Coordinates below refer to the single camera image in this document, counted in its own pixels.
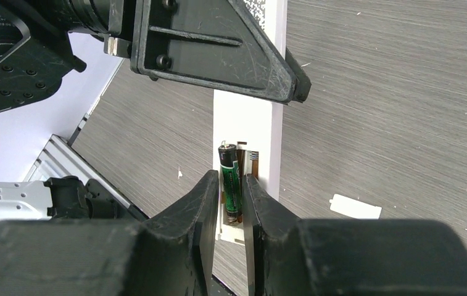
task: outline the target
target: grey wood-grain table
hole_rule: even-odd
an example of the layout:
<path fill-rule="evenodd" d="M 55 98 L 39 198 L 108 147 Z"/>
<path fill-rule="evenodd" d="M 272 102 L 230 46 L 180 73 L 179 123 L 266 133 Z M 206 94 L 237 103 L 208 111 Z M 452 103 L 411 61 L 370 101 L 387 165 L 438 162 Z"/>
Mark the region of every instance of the grey wood-grain table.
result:
<path fill-rule="evenodd" d="M 381 218 L 448 223 L 467 246 L 467 1 L 290 0 L 287 43 L 313 81 L 284 111 L 280 201 L 342 218 L 342 194 Z M 74 148 L 155 215 L 212 167 L 213 93 L 125 63 Z M 214 273 L 247 294 L 244 248 Z"/>

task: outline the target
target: green battery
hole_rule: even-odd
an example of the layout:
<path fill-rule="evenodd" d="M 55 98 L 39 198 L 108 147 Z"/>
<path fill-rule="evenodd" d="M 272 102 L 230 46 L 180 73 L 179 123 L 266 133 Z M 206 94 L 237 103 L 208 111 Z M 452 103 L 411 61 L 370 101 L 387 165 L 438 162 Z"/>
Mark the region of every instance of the green battery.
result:
<path fill-rule="evenodd" d="M 237 160 L 237 145 L 223 143 L 218 148 L 220 168 L 224 180 L 224 195 L 226 197 L 226 214 L 228 222 L 232 223 L 242 215 L 241 175 Z"/>

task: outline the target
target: black bracket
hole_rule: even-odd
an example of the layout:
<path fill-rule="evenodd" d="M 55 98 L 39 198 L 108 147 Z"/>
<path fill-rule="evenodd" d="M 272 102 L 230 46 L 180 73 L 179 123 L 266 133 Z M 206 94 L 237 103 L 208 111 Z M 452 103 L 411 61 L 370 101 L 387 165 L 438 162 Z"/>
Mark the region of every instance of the black bracket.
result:
<path fill-rule="evenodd" d="M 148 219 L 135 205 L 124 206 L 96 179 L 84 185 L 76 176 L 49 178 L 44 185 L 50 188 L 52 199 L 48 216 L 54 219 Z"/>
<path fill-rule="evenodd" d="M 130 58 L 134 72 L 151 78 L 282 104 L 303 102 L 311 87 L 242 0 L 137 0 Z"/>
<path fill-rule="evenodd" d="M 249 295 L 467 295 L 467 250 L 429 220 L 299 219 L 242 182 Z"/>

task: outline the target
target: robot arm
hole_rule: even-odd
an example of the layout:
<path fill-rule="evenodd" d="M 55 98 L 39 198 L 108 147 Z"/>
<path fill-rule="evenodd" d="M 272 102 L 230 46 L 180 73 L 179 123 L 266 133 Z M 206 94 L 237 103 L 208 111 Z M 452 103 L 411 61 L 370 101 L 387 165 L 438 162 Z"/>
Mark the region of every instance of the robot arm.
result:
<path fill-rule="evenodd" d="M 241 0 L 0 0 L 0 112 L 51 97 L 86 64 L 68 33 L 104 41 L 135 73 L 287 104 L 311 83 Z"/>

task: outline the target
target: black plastic mount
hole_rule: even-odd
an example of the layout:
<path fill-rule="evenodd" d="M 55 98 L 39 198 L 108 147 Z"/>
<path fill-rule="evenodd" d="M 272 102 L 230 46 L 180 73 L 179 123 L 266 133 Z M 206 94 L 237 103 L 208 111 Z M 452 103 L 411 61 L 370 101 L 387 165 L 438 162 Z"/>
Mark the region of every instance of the black plastic mount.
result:
<path fill-rule="evenodd" d="M 467 295 L 467 251 L 426 220 L 301 220 L 243 179 L 249 295 Z"/>
<path fill-rule="evenodd" d="M 66 31 L 24 0 L 0 0 L 0 112 L 52 96 L 63 76 L 85 68 Z"/>
<path fill-rule="evenodd" d="M 151 78 L 282 104 L 305 101 L 311 87 L 242 0 L 137 0 L 130 59 L 134 72 Z"/>
<path fill-rule="evenodd" d="M 49 178 L 53 219 L 127 219 L 144 222 L 148 217 L 134 205 L 126 208 L 99 181 L 90 179 L 84 185 L 75 176 Z"/>
<path fill-rule="evenodd" d="M 208 295 L 218 208 L 209 171 L 143 222 L 0 222 L 0 295 Z"/>

